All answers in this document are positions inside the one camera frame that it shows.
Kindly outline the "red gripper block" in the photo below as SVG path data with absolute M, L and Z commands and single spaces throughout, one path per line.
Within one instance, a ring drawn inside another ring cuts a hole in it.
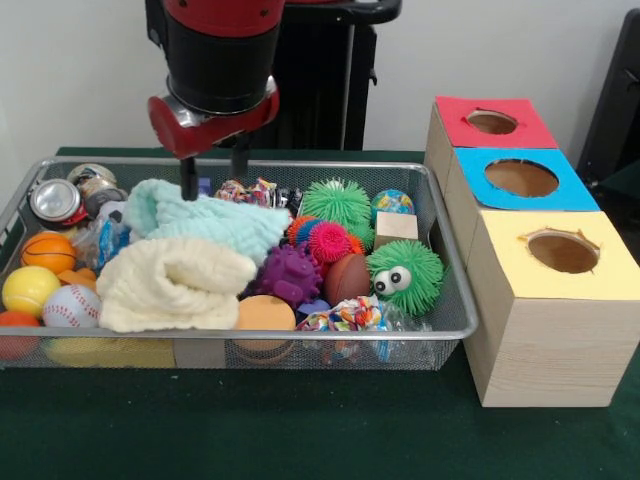
M 173 96 L 151 97 L 147 110 L 151 126 L 160 144 L 180 161 L 180 186 L 183 200 L 199 195 L 196 159 L 221 141 L 235 137 L 231 152 L 231 176 L 247 174 L 249 135 L 271 122 L 279 109 L 279 91 L 270 92 L 254 109 L 237 115 L 207 116 L 195 113 Z

